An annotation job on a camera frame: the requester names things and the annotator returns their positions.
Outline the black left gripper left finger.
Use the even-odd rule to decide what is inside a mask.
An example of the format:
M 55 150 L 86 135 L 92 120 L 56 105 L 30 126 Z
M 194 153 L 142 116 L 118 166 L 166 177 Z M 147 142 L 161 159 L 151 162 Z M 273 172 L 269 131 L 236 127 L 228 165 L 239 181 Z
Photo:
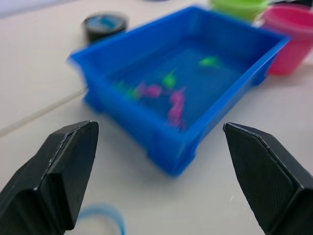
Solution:
M 51 133 L 0 193 L 3 235 L 62 235 L 75 227 L 95 159 L 99 125 Z

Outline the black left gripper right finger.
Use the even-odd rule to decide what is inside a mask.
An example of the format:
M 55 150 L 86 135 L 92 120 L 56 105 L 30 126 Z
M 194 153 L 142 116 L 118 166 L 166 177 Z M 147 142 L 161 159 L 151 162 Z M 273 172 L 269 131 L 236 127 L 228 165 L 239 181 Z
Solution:
M 223 126 L 239 185 L 267 235 L 313 233 L 313 176 L 271 134 Z

